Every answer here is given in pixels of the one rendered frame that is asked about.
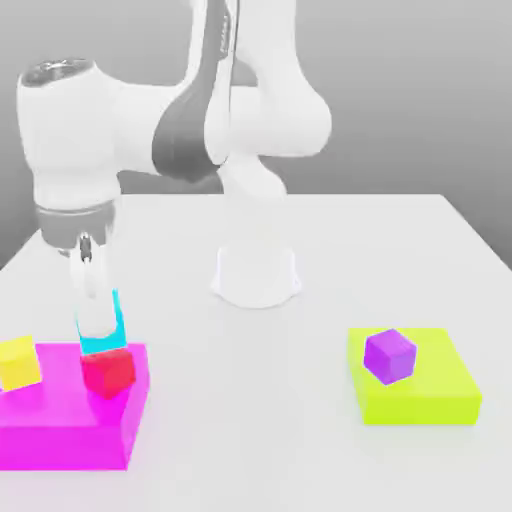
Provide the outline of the small purple cube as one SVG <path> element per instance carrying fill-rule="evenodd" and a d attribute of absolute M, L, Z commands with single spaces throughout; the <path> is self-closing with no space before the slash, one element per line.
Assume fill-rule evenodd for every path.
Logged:
<path fill-rule="evenodd" d="M 363 365 L 383 385 L 413 375 L 417 346 L 396 329 L 370 335 L 365 340 Z"/>

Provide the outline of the large magenta box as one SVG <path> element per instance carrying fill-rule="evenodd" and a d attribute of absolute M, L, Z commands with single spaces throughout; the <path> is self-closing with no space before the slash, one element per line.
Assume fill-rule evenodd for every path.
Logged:
<path fill-rule="evenodd" d="M 0 392 L 0 470 L 125 470 L 144 412 L 146 346 L 130 344 L 136 381 L 111 399 L 84 384 L 77 343 L 38 343 L 43 380 Z"/>

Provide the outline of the small yellow cube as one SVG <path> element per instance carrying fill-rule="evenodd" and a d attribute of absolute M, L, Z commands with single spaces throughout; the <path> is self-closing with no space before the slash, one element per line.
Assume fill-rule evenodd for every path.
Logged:
<path fill-rule="evenodd" d="M 10 392 L 38 384 L 41 369 L 31 336 L 0 342 L 0 389 Z"/>

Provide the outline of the large lime box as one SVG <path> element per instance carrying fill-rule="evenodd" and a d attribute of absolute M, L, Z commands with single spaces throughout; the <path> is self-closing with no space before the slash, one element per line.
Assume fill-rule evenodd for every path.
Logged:
<path fill-rule="evenodd" d="M 398 328 L 417 346 L 413 375 L 383 385 L 363 365 L 365 340 L 384 328 L 351 328 L 347 360 L 366 425 L 473 425 L 482 393 L 442 328 Z"/>

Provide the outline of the small red cube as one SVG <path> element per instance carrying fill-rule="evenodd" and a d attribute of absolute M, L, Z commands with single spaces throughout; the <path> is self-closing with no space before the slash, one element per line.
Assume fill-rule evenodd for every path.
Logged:
<path fill-rule="evenodd" d="M 132 353 L 127 348 L 82 355 L 82 376 L 88 391 L 110 399 L 136 381 Z"/>

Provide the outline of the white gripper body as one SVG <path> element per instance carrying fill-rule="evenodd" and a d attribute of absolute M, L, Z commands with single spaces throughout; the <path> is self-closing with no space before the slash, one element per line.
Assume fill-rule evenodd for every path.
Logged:
<path fill-rule="evenodd" d="M 93 247 L 92 258 L 82 257 L 79 247 L 70 253 L 70 274 L 75 288 L 94 299 L 109 290 L 106 259 L 101 249 Z"/>

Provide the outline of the small cyan cube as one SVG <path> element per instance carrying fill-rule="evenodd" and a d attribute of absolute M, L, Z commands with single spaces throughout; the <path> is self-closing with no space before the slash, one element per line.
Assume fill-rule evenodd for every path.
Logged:
<path fill-rule="evenodd" d="M 119 300 L 119 293 L 117 289 L 112 289 L 107 294 L 103 295 L 111 295 L 113 299 L 113 306 L 115 310 L 115 331 L 110 335 L 103 338 L 86 338 L 80 335 L 78 324 L 77 324 L 77 307 L 75 309 L 75 324 L 79 336 L 79 341 L 81 345 L 81 351 L 84 355 L 100 353 L 105 351 L 110 351 L 114 349 L 123 348 L 126 346 L 126 333 L 125 333 L 125 325 L 124 325 L 124 316 Z"/>

